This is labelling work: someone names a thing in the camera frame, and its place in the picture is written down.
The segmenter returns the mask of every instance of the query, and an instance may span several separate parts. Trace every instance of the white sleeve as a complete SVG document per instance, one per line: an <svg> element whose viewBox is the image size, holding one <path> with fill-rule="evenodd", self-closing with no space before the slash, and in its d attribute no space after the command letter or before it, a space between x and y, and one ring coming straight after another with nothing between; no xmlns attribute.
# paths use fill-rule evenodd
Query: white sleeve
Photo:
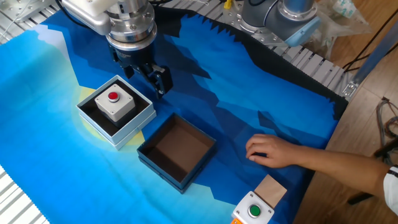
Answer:
<svg viewBox="0 0 398 224"><path fill-rule="evenodd" d="M398 166L391 167L384 178L384 196L391 210L398 215Z"/></svg>

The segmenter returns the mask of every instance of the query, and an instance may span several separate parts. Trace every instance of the human hand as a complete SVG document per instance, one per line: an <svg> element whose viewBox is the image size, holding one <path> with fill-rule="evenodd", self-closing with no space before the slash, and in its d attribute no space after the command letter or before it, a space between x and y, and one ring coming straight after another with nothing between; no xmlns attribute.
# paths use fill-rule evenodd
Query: human hand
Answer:
<svg viewBox="0 0 398 224"><path fill-rule="evenodd" d="M268 134L255 134L246 143L246 158L271 168L297 164L300 151L300 146ZM265 153L267 157L255 153Z"/></svg>

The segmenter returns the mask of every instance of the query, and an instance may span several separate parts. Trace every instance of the green button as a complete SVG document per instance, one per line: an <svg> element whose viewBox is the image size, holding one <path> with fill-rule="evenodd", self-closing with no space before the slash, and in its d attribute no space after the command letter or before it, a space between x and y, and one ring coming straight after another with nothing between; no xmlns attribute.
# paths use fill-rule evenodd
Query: green button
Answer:
<svg viewBox="0 0 398 224"><path fill-rule="evenodd" d="M260 215L261 210L260 207L258 207L257 205L252 205L250 206L249 212L252 216L257 217Z"/></svg>

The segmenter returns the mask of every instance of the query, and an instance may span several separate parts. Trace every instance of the blue box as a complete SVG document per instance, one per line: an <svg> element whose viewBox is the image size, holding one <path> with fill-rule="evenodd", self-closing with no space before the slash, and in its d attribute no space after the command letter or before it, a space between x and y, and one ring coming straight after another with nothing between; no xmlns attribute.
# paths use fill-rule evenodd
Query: blue box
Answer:
<svg viewBox="0 0 398 224"><path fill-rule="evenodd" d="M212 137L173 114L139 147L138 156L183 194L215 152Z"/></svg>
<svg viewBox="0 0 398 224"><path fill-rule="evenodd" d="M133 96L136 108L138 108L138 114L122 128L116 127L108 118L103 116L95 103L95 98L113 84L118 84L124 91ZM76 107L80 116L117 150L122 148L156 117L153 103L119 75L107 81L77 104Z"/></svg>

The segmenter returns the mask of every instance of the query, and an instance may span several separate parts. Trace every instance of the red button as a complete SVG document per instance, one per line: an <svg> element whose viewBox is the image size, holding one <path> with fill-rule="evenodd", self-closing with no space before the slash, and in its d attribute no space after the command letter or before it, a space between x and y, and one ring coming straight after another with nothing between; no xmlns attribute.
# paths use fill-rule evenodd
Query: red button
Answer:
<svg viewBox="0 0 398 224"><path fill-rule="evenodd" d="M119 95L118 95L118 93L111 92L111 93L108 95L108 98L109 98L109 100L110 100L111 102L115 102L115 101L117 101L117 100L119 99Z"/></svg>

